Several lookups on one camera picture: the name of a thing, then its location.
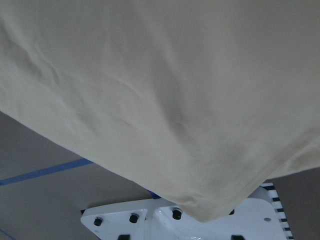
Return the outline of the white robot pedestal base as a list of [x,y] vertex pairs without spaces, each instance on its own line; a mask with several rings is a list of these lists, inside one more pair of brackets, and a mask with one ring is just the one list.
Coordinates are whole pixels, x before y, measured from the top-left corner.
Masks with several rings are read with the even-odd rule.
[[163,198],[88,208],[80,221],[100,240],[294,239],[272,183],[261,184],[227,216],[206,223]]

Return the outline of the cream long-sleeve printed shirt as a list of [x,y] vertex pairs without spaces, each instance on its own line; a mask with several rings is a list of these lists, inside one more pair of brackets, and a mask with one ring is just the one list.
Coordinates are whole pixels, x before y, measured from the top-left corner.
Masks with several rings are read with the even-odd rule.
[[0,110],[216,220],[320,165],[320,3],[3,0]]

